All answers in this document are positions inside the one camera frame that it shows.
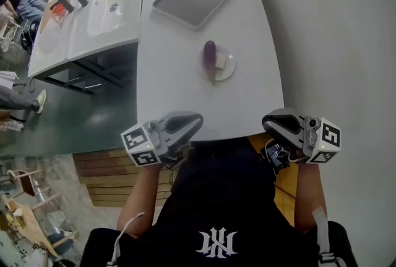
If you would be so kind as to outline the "person's left forearm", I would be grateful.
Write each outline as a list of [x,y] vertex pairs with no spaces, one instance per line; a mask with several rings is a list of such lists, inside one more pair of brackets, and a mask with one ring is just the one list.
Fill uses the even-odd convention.
[[141,167],[117,222],[117,229],[139,238],[153,224],[162,165]]

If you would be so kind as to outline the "white sink countertop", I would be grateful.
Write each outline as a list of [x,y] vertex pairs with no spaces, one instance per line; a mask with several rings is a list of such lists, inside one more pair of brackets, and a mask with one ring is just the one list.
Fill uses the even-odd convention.
[[88,6],[85,8],[77,0],[70,0],[75,7],[74,11],[56,15],[50,10],[50,6],[56,2],[57,0],[48,0],[46,4],[28,64],[28,77],[35,77],[68,60],[69,48],[73,45],[72,36],[76,28],[82,26],[77,17],[92,5],[92,0],[88,0]]

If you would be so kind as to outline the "wooden stool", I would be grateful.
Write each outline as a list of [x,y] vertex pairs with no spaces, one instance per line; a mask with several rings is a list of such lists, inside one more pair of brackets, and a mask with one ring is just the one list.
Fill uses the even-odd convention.
[[13,181],[19,181],[22,186],[22,191],[30,196],[35,196],[35,190],[32,183],[32,175],[42,173],[43,170],[34,170],[26,172],[24,170],[8,170],[7,174]]

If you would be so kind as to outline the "purple eggplant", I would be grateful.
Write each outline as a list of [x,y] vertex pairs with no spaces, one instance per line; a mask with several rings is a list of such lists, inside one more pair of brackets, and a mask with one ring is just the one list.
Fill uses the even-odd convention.
[[204,45],[202,65],[211,83],[215,82],[217,49],[214,41],[209,40]]

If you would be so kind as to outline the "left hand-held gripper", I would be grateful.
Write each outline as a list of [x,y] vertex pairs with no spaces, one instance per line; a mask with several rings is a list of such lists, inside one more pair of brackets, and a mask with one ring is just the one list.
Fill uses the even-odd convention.
[[167,165],[173,167],[183,157],[182,144],[190,140],[203,124],[202,115],[192,111],[175,111],[160,122],[136,124],[121,134],[124,148],[137,167]]

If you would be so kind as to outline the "dark metal sink stand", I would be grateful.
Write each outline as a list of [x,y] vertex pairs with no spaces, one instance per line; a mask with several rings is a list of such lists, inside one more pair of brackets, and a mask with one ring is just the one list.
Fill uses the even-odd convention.
[[136,79],[137,52],[137,42],[117,46],[47,69],[35,79],[89,95],[103,88],[123,88]]

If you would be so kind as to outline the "white rectangular block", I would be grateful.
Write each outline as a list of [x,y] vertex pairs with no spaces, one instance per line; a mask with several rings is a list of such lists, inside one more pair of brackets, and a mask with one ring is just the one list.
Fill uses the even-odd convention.
[[215,68],[218,70],[223,70],[226,66],[227,56],[221,52],[216,53],[215,57]]

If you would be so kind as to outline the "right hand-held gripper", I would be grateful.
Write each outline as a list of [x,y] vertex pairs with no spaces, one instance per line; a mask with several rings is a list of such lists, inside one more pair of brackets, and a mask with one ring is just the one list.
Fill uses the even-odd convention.
[[292,108],[279,108],[265,115],[262,124],[282,146],[302,149],[298,163],[325,164],[340,152],[340,128],[323,117],[299,116]]

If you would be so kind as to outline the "white round table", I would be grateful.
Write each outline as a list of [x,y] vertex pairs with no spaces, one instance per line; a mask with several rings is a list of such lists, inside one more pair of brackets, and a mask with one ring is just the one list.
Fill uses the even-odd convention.
[[[173,111],[200,113],[196,141],[239,138],[262,132],[262,118],[284,106],[277,54],[261,0],[227,0],[201,30],[189,29],[143,0],[137,55],[137,120]],[[213,41],[235,58],[226,80],[211,83],[200,62]]]

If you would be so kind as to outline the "white round plate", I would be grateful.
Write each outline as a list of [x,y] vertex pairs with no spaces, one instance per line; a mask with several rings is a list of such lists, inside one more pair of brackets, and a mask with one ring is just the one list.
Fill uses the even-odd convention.
[[[223,82],[229,79],[236,68],[236,58],[229,52],[229,50],[223,45],[216,45],[217,56],[225,58],[225,65],[222,69],[218,70],[215,76],[215,82]],[[197,59],[197,71],[199,72],[203,80],[209,81],[209,77],[203,66],[204,50],[201,49]]]

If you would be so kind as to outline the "black shirt with white emblem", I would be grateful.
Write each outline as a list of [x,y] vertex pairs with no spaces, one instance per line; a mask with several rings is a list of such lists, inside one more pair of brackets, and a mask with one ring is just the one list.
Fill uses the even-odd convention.
[[287,221],[275,183],[246,138],[195,144],[152,226],[136,239],[93,229],[80,267],[358,267],[345,228],[322,208],[306,233]]

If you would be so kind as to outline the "wooden work table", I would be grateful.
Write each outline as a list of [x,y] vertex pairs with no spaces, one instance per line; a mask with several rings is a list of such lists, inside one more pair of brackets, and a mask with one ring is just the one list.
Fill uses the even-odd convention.
[[74,239],[79,231],[74,230],[73,232],[66,234],[61,240],[51,243],[41,228],[34,211],[60,196],[61,193],[56,193],[44,201],[35,204],[34,206],[29,206],[27,204],[19,204],[14,198],[7,198],[5,195],[2,195],[2,200],[4,201],[7,215],[9,217],[13,217],[13,220],[8,220],[11,227],[13,227],[21,236],[28,239],[34,245],[38,245],[41,248],[46,249],[49,254],[54,257],[58,257],[56,249],[64,244],[67,240]]

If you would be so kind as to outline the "person's right forearm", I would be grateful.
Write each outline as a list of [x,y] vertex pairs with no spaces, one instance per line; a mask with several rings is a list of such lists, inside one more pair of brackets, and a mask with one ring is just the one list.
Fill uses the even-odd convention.
[[312,212],[322,208],[327,215],[321,173],[317,164],[299,164],[295,198],[295,229],[306,233],[316,222]]

